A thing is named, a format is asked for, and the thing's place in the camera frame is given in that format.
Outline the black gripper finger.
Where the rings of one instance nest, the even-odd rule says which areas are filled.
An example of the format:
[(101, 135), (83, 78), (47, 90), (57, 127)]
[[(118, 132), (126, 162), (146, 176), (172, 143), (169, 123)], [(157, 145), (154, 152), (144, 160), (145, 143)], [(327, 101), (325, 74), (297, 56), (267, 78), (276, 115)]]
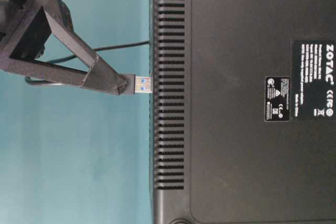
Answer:
[(112, 95), (126, 94), (126, 75), (116, 72), (74, 32), (66, 4), (62, 0), (43, 0), (43, 11), (51, 33), (88, 67), (82, 72), (50, 63), (57, 71), (48, 71), (43, 80)]
[(17, 59), (2, 60), (1, 69), (5, 72), (77, 87), (82, 86), (87, 75), (86, 72), (81, 70), (51, 65), (45, 62), (29, 62)]

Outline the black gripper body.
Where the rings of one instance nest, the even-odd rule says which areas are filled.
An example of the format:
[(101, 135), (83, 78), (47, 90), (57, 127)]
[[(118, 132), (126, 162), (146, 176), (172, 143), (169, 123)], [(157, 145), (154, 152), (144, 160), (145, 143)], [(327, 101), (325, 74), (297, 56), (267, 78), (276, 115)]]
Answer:
[(38, 59), (52, 34), (47, 15), (73, 31), (71, 12), (62, 0), (1, 0), (1, 49), (13, 45), (10, 58)]

